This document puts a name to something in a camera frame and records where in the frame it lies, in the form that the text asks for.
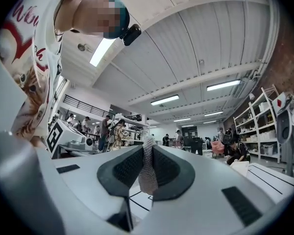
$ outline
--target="gray knitted object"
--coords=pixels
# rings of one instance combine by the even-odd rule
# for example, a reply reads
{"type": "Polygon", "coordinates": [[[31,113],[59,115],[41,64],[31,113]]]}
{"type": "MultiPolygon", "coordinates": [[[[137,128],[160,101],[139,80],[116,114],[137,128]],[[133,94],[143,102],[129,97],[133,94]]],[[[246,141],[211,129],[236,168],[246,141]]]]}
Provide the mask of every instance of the gray knitted object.
{"type": "Polygon", "coordinates": [[[158,183],[156,179],[155,171],[152,167],[152,146],[155,144],[155,140],[152,136],[146,137],[143,148],[143,169],[138,175],[138,182],[142,192],[152,195],[155,190],[158,189],[158,183]]]}

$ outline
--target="brown wall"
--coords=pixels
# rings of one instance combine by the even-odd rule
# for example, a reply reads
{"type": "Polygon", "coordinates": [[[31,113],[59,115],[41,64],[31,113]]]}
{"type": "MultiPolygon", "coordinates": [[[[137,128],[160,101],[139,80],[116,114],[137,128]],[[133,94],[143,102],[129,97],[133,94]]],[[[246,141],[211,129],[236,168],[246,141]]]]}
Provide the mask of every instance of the brown wall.
{"type": "MultiPolygon", "coordinates": [[[[274,84],[279,93],[294,91],[294,26],[285,13],[280,14],[280,29],[278,39],[269,65],[261,77],[253,94],[257,98],[261,87],[269,88],[274,84]]],[[[249,98],[224,122],[227,129],[234,124],[233,117],[239,115],[248,107],[249,98]]]]}

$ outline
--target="pink chair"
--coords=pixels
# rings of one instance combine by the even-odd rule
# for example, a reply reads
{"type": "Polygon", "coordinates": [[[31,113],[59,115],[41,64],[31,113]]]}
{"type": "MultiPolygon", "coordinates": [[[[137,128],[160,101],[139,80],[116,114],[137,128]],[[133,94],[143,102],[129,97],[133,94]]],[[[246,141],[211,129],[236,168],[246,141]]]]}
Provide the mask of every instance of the pink chair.
{"type": "Polygon", "coordinates": [[[220,141],[211,142],[211,146],[212,146],[212,157],[214,156],[214,153],[216,154],[216,158],[218,154],[224,153],[224,145],[220,141]]]}

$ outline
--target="rectangular light panel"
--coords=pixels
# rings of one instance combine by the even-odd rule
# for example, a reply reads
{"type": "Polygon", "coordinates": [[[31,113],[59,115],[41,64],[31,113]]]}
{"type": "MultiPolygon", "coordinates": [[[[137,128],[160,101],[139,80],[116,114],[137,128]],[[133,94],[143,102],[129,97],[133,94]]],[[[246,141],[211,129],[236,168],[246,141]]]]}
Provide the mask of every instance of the rectangular light panel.
{"type": "Polygon", "coordinates": [[[234,81],[230,81],[230,82],[226,82],[226,83],[207,86],[207,91],[209,92],[209,91],[221,89],[221,88],[224,88],[224,87],[238,85],[238,84],[240,84],[240,82],[241,82],[240,80],[234,80],[234,81]]]}
{"type": "Polygon", "coordinates": [[[100,60],[102,59],[102,57],[104,56],[104,54],[110,48],[110,46],[113,44],[114,41],[115,41],[115,39],[105,39],[104,38],[100,42],[98,48],[96,49],[95,53],[93,54],[92,59],[90,60],[90,63],[93,66],[97,67],[100,60]]]}
{"type": "Polygon", "coordinates": [[[177,99],[179,99],[178,95],[169,96],[169,97],[166,97],[166,98],[151,102],[151,105],[163,104],[163,103],[170,102],[170,101],[177,100],[177,99]]]}
{"type": "Polygon", "coordinates": [[[180,122],[180,121],[186,121],[186,120],[190,120],[190,118],[178,119],[178,120],[174,120],[174,122],[180,122]]]}
{"type": "Polygon", "coordinates": [[[223,111],[221,111],[221,112],[213,112],[213,113],[206,114],[205,117],[211,116],[211,115],[216,115],[216,114],[221,114],[221,113],[223,113],[223,111]]]}
{"type": "Polygon", "coordinates": [[[209,121],[209,122],[204,122],[204,123],[214,123],[214,122],[217,122],[217,121],[214,120],[214,121],[209,121]]]}

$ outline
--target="cat eye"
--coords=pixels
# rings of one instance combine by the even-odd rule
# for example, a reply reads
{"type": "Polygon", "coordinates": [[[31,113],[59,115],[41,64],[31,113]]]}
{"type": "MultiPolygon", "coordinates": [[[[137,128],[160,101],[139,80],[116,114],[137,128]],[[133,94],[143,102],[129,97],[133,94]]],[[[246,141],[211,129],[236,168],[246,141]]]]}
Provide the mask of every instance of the cat eye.
{"type": "Polygon", "coordinates": [[[20,78],[21,82],[25,82],[26,76],[23,74],[20,78]]]}
{"type": "Polygon", "coordinates": [[[30,87],[29,87],[29,90],[30,90],[31,92],[35,92],[35,91],[36,91],[36,86],[35,86],[35,85],[30,86],[30,87]]]}

